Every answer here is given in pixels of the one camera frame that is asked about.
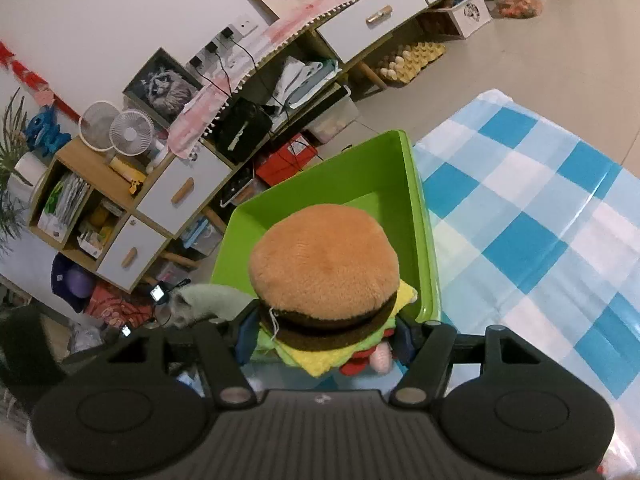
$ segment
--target pink cloth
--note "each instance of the pink cloth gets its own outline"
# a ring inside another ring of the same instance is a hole
[[[353,2],[354,0],[316,0],[297,9],[290,16],[280,18],[251,44],[243,46],[251,52],[256,63],[260,63],[261,59],[277,50],[322,15]],[[227,70],[227,72],[231,88],[236,91],[242,88],[241,85],[254,68],[254,64],[244,51],[238,47],[235,47],[234,50],[238,51],[236,52],[238,60],[233,69]],[[213,82],[225,92],[231,93],[223,73],[215,76]],[[228,96],[212,84],[202,88],[169,128],[169,149],[180,158],[187,158],[207,125],[216,117],[227,99]]]

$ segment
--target wooden drawer handle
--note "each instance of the wooden drawer handle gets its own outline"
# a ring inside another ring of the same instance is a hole
[[[138,256],[138,250],[135,247],[132,247],[122,261],[122,268],[126,269],[129,267],[136,256]]]
[[[378,12],[370,15],[366,19],[367,25],[371,25],[372,23],[375,23],[376,21],[381,20],[386,16],[390,16],[393,11],[394,11],[394,8],[390,5],[382,7],[382,9],[380,9]]]
[[[175,195],[172,196],[171,203],[176,205],[181,202],[184,197],[193,191],[193,186],[195,186],[195,182],[193,181],[193,177],[190,176],[187,181],[182,184],[182,187],[175,193]]]

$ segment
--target red box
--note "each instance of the red box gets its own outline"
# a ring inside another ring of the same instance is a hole
[[[288,140],[277,152],[271,153],[255,173],[270,186],[275,186],[302,171],[305,164],[318,154],[302,134]]]

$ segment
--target hamburger plush toy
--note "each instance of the hamburger plush toy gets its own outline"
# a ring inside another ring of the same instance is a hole
[[[313,376],[391,366],[383,342],[415,291],[401,282],[398,256],[368,213],[345,205],[300,210],[255,245],[249,279],[261,300],[258,353],[275,350]]]

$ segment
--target blue cloth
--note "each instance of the blue cloth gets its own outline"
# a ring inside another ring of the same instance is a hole
[[[540,348],[607,399],[638,460],[640,180],[497,90],[414,157],[443,320],[501,323]],[[452,385],[477,373],[455,370]]]

